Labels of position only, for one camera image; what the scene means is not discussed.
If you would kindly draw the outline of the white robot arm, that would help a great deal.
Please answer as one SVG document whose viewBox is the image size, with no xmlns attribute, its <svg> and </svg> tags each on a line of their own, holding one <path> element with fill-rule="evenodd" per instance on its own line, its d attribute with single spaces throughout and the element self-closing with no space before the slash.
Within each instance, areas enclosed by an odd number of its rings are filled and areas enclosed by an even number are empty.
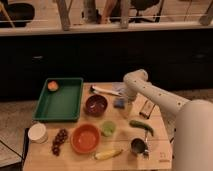
<svg viewBox="0 0 213 171">
<path fill-rule="evenodd" d="M 213 103 L 189 100 L 148 83 L 144 69 L 124 75 L 124 96 L 140 93 L 176 116 L 172 171 L 213 171 Z"/>
</svg>

